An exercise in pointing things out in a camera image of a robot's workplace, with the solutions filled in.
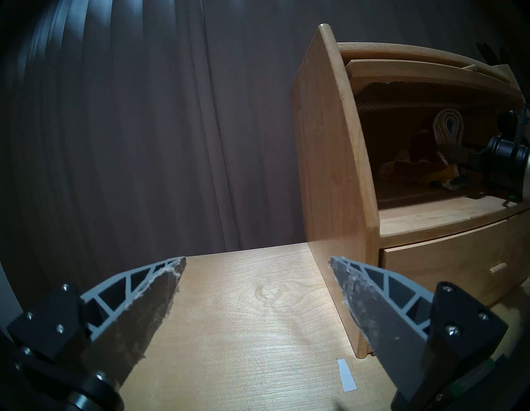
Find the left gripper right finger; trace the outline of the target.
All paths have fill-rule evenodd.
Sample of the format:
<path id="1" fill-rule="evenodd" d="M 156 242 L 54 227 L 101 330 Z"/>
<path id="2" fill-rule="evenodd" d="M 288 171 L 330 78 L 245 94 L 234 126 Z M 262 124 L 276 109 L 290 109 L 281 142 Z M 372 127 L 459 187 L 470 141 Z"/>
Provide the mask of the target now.
<path id="1" fill-rule="evenodd" d="M 432 293 L 345 257 L 329 264 L 352 319 L 396 386 L 392 403 L 452 403 L 494 367 L 508 325 L 454 283 Z"/>

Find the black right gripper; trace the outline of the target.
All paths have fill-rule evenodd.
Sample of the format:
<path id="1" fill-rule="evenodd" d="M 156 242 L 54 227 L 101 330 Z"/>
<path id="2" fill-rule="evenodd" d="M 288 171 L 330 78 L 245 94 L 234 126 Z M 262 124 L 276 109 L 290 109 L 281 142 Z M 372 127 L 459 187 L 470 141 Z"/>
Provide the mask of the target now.
<path id="1" fill-rule="evenodd" d="M 477 150 L 460 144 L 437 145 L 444 157 L 473 157 L 476 153 L 475 171 L 465 165 L 455 164 L 457 176 L 454 186 L 476 186 L 486 183 L 509 192 L 523 202 L 529 202 L 529 139 L 525 136 L 528 110 L 519 114 L 514 110 L 497 116 L 499 134 L 491 136 L 487 146 Z"/>

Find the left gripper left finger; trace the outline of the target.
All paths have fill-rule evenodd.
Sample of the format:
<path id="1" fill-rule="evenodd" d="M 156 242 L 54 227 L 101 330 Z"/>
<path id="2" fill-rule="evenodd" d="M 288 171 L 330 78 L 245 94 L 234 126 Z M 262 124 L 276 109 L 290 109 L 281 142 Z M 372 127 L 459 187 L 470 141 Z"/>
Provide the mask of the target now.
<path id="1" fill-rule="evenodd" d="M 56 287 L 7 331 L 17 348 L 75 373 L 101 371 L 123 385 L 167 317 L 186 268 L 184 256 L 114 275 L 80 294 Z"/>

